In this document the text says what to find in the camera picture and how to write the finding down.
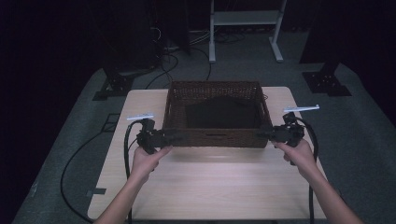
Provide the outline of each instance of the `wicker basket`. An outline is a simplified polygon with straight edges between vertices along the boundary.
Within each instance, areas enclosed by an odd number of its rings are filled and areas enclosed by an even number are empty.
[[[169,89],[164,129],[177,129],[187,135],[175,147],[265,147],[268,139],[257,137],[259,129],[188,128],[186,105],[201,103],[217,96],[254,100],[259,108],[260,125],[272,125],[259,82],[253,81],[174,81]]]

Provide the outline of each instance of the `person's left hand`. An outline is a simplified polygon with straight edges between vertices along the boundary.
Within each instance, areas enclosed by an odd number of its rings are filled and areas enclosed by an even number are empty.
[[[149,174],[159,164],[160,159],[169,153],[172,147],[164,147],[158,152],[149,155],[142,147],[138,147],[134,151],[134,162],[132,164],[130,177],[136,178],[144,184],[149,179]]]

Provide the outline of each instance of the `light wood tabletop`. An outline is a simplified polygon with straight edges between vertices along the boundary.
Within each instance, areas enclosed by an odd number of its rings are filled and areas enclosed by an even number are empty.
[[[296,106],[287,87],[263,87],[273,125],[284,124],[283,108]],[[152,112],[155,129],[163,126],[167,90],[130,91],[110,144],[88,210],[98,218],[126,182],[123,140],[128,116]],[[134,125],[132,143],[141,129]],[[311,142],[309,135],[305,139]],[[133,159],[131,147],[130,162]],[[318,160],[318,167],[323,169]],[[314,197],[315,218],[325,218]],[[297,167],[283,160],[283,152],[266,148],[174,147],[161,159],[140,190],[133,219],[147,220],[281,220],[309,218],[308,184]]]

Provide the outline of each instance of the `gray carpet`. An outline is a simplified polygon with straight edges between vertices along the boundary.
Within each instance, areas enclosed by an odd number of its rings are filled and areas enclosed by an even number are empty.
[[[318,71],[321,64],[299,64],[307,33],[281,33],[278,44],[284,57],[277,63],[268,43],[268,34],[246,35],[230,45],[216,45],[217,62],[211,65],[209,80],[258,80],[263,86],[287,86],[297,105],[320,105],[319,111],[302,116],[318,136],[319,158],[332,185],[346,203],[366,223],[396,222],[396,130],[375,101],[361,85],[359,77],[340,65],[336,76],[352,96],[329,97],[313,94],[302,72]],[[208,45],[195,46],[208,51]],[[205,80],[209,72],[206,56],[193,49],[172,53],[178,64],[169,74],[174,80]],[[163,57],[164,68],[176,60]],[[133,89],[145,89],[162,73],[161,68],[138,77]],[[120,113],[125,97],[93,101],[106,76],[103,70],[92,75],[79,96],[64,127],[54,143],[30,194],[14,223],[85,223],[68,208],[60,192],[64,167],[86,141],[101,132],[111,113]],[[168,87],[166,76],[158,78],[149,89]],[[101,133],[83,147],[70,162],[64,176],[64,194],[73,208],[86,216],[90,194],[95,188],[112,133]],[[206,223],[203,221],[144,221],[138,223]],[[216,221],[219,224],[270,223],[269,221]],[[308,220],[279,220],[279,223],[308,223]]]

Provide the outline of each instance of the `handheld controller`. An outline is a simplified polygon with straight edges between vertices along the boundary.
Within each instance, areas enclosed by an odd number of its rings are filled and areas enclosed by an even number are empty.
[[[168,147],[174,141],[181,140],[185,137],[183,134],[177,133],[176,129],[155,130],[155,121],[152,119],[141,119],[139,123],[143,127],[136,136],[137,144],[145,149],[149,155],[157,151],[155,147]]]
[[[304,137],[304,126],[297,123],[293,112],[283,116],[285,124],[280,126],[262,126],[257,133],[260,137],[267,137],[270,141],[283,142],[290,147],[297,147]]]

